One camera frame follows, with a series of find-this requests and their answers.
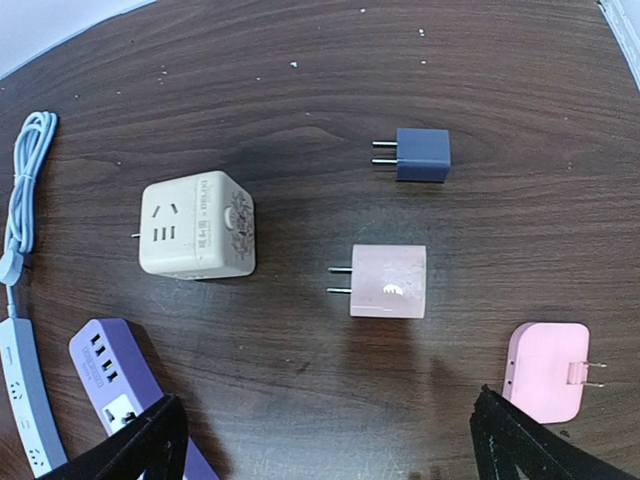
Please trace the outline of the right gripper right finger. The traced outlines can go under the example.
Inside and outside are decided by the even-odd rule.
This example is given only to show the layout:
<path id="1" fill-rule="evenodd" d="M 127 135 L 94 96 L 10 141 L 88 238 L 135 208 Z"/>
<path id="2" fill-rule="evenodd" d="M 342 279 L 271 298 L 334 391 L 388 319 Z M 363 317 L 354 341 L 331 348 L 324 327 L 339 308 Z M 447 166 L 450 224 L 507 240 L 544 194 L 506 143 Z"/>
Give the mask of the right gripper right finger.
<path id="1" fill-rule="evenodd" d="M 486 385 L 470 429 L 483 480 L 635 478 L 561 439 Z"/>

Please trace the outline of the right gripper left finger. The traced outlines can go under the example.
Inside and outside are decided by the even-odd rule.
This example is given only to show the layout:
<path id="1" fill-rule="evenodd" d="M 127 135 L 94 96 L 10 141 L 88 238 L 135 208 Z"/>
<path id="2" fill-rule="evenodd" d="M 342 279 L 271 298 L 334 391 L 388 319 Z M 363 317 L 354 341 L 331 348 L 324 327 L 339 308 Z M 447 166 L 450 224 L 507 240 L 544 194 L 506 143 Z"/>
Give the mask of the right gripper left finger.
<path id="1" fill-rule="evenodd" d="M 50 480 L 174 479 L 183 477 L 188 423 L 182 401 L 165 395 L 123 429 L 47 473 Z"/>

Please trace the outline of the purple usb power strip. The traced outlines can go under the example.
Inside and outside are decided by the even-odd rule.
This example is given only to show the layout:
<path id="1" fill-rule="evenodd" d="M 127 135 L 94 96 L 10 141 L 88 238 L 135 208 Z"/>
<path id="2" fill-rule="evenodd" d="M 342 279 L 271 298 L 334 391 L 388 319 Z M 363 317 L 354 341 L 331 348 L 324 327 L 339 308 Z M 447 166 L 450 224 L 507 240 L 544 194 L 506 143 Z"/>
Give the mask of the purple usb power strip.
<path id="1" fill-rule="evenodd" d="M 69 353 L 109 436 L 164 395 L 124 319 L 89 320 L 69 341 Z"/>

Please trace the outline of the pink socket adapter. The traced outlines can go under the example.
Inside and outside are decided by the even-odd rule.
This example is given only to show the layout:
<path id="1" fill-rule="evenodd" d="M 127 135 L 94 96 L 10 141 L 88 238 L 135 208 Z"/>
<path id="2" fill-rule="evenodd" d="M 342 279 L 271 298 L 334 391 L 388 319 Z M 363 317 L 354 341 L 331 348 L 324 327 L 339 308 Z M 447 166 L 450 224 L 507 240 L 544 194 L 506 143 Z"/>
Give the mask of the pink socket adapter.
<path id="1" fill-rule="evenodd" d="M 502 396 L 540 424 L 573 420 L 589 380 L 590 330 L 581 323 L 527 322 L 511 335 Z"/>

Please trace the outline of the light blue power strip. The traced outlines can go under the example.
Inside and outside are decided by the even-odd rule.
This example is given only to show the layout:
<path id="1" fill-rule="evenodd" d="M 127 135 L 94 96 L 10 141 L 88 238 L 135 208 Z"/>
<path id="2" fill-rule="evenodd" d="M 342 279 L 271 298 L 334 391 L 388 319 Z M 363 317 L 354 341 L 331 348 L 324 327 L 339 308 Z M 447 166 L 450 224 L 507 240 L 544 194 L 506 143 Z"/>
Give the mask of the light blue power strip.
<path id="1" fill-rule="evenodd" d="M 1 322 L 1 361 L 14 420 L 31 470 L 42 477 L 67 462 L 28 319 Z"/>

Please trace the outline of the small pink charger plug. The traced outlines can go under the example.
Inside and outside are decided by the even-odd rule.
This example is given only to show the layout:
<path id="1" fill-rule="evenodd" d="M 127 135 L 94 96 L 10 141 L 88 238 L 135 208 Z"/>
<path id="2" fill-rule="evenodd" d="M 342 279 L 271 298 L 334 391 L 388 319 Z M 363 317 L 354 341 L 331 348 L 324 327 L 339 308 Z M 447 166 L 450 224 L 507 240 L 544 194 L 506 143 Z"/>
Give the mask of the small pink charger plug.
<path id="1" fill-rule="evenodd" d="M 355 244 L 351 265 L 330 267 L 328 271 L 350 275 L 349 287 L 328 287 L 326 291 L 349 295 L 352 317 L 425 317 L 427 248 L 424 245 Z"/>

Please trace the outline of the beige cube socket adapter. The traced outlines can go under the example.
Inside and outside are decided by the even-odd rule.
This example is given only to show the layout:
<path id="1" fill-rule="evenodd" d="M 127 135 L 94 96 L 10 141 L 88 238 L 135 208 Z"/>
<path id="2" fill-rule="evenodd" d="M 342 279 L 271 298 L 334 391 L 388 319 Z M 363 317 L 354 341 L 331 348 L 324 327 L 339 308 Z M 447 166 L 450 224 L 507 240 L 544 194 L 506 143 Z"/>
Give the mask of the beige cube socket adapter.
<path id="1" fill-rule="evenodd" d="M 138 260 L 148 274 L 180 280 L 242 277 L 256 267 L 252 196 L 222 171 L 147 186 Z"/>

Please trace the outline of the dark blue usb charger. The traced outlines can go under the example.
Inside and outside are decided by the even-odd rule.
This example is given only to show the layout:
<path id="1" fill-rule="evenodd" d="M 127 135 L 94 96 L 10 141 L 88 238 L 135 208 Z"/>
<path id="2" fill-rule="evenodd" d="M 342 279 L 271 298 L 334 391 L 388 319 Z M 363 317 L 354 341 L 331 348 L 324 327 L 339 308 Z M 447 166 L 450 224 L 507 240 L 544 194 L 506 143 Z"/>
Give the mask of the dark blue usb charger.
<path id="1" fill-rule="evenodd" d="M 398 128 L 394 141 L 372 141 L 371 145 L 395 150 L 395 159 L 373 159 L 372 163 L 394 165 L 397 181 L 444 183 L 451 170 L 448 130 Z"/>

